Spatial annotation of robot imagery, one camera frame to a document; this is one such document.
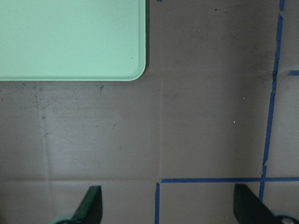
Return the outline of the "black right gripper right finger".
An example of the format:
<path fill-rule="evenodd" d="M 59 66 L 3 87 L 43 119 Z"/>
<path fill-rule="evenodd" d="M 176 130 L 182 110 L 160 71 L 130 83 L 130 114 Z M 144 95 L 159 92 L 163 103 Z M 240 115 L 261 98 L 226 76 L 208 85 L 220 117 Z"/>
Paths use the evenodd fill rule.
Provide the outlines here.
<path fill-rule="evenodd" d="M 297 224 L 287 215 L 274 215 L 245 184 L 234 187 L 234 216 L 240 224 Z"/>

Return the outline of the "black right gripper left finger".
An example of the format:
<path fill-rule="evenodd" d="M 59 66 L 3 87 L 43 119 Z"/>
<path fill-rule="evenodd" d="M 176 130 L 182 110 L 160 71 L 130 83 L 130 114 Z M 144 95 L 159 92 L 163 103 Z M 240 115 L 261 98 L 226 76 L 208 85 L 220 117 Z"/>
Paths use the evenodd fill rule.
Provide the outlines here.
<path fill-rule="evenodd" d="M 76 211 L 64 217 L 55 218 L 51 224 L 100 224 L 102 221 L 101 186 L 91 186 Z"/>

